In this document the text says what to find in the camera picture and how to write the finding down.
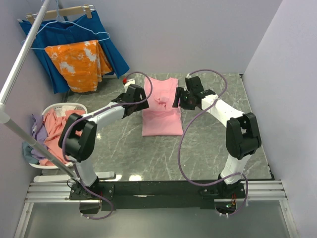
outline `gray marble floor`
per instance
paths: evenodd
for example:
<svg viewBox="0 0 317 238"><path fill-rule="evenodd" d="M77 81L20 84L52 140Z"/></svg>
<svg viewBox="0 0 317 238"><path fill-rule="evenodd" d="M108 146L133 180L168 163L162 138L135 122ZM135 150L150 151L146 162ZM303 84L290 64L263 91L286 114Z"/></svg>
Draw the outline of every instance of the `gray marble floor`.
<svg viewBox="0 0 317 238"><path fill-rule="evenodd" d="M224 83L213 73L197 74L205 89L220 93ZM178 78L185 86L185 74L150 73L150 77L166 80ZM134 75L138 85L144 76ZM243 112L250 112L250 105L238 74L226 74L227 92L222 99ZM97 92L71 94L68 102L85 105L88 112L99 109L124 92L122 80L104 79ZM182 110L183 128L199 112ZM97 134L95 150L91 155L96 172L115 171L121 180L180 180L177 149L180 136L141 136L142 113L116 121ZM225 127L210 114L198 118L189 128L182 144L181 162L184 172L191 179L216 179L227 160ZM263 148L257 150L246 165L249 179L270 179L271 175Z"/></svg>

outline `black metal base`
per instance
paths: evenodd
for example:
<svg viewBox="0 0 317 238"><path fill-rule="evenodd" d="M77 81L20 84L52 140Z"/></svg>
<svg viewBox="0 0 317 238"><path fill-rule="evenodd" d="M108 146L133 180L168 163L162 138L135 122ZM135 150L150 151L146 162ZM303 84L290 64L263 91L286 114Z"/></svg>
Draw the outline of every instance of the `black metal base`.
<svg viewBox="0 0 317 238"><path fill-rule="evenodd" d="M199 183L210 183L213 180L200 180ZM186 208L200 207L201 209L214 209L214 199L229 198L235 193L236 198L244 198L243 184L235 184L230 192L218 192L217 186L198 187L187 181L117 181L99 182L99 191L103 197L111 200L116 209L144 209L144 208ZM74 184L74 192L70 193L70 200L96 200L87 194L82 187ZM92 204L84 213L93 211ZM102 210L110 210L110 206L102 203Z"/></svg>

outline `white laundry basket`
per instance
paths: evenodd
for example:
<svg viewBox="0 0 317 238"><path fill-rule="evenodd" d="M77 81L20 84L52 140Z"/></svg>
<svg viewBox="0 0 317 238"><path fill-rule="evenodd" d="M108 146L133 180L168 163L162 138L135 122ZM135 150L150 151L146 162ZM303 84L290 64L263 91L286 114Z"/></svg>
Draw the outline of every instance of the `white laundry basket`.
<svg viewBox="0 0 317 238"><path fill-rule="evenodd" d="M87 108L80 104L80 103L55 103L53 105L48 106L47 108L45 108L45 110L43 111L42 115L44 116L46 113L48 113L52 108L57 109L57 108L61 108L63 106L73 106L75 107L75 110L84 110L85 113L88 113ZM43 166L43 165L35 165L35 164L30 164L32 167L37 168L37 169L45 169L45 170L53 170L53 169L58 169L57 166ZM68 162L67 164L65 164L67 167L72 167L73 163L72 162Z"/></svg>

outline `white hanger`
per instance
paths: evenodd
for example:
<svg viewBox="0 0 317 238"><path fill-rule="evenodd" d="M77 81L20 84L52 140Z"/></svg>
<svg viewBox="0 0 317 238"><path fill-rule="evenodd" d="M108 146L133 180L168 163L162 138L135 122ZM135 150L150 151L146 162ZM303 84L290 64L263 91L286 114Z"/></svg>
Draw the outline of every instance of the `white hanger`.
<svg viewBox="0 0 317 238"><path fill-rule="evenodd" d="M63 18L62 18L62 17L60 16L60 14L59 14L58 1L59 1L59 0L56 0L56 12L57 12L56 20L46 23L46 24L42 27L42 29L39 30L39 31L36 33L36 35L39 34L46 26L48 26L48 25L50 25L50 24L53 24L53 23L57 23L57 22L58 22L58 18L60 18L60 21L61 21L61 22L74 24L74 25L76 25L76 26L78 26L78 27L80 27L80 28L82 28L82 29L84 29L84 30L87 30L87 31L92 32L94 35L107 34L107 38L98 40L98 42L100 42L100 41L105 41L105 40L110 39L110 34L109 34L108 32L100 31L100 32L98 32L98 33L95 33L95 32L93 32L92 30L87 29L86 27L83 27L83 26L81 26L81 25L78 25L78 24L75 23L75 22L63 20ZM31 48L31 49L33 49L33 50L45 50L45 49L42 49L42 48Z"/></svg>

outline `white wall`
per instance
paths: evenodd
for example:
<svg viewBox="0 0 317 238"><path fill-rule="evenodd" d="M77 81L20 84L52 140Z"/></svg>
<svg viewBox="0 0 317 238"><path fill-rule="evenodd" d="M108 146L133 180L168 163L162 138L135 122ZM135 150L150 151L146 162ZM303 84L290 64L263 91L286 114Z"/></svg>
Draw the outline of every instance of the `white wall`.
<svg viewBox="0 0 317 238"><path fill-rule="evenodd" d="M1 88L21 48L20 42L25 38L17 19L30 11L25 0L0 2ZM53 95L47 74L30 52L7 101L7 113L23 129L30 131L30 115L40 114L45 107L60 100L59 95ZM4 125L0 125L0 142L0 237L10 238L14 236L30 181L39 171L24 161L22 140Z"/></svg>
<svg viewBox="0 0 317 238"><path fill-rule="evenodd" d="M60 0L94 4L131 70L244 73L281 0ZM39 0L28 0L34 11Z"/></svg>
<svg viewBox="0 0 317 238"><path fill-rule="evenodd" d="M317 237L317 1L284 0L243 80L303 238Z"/></svg>

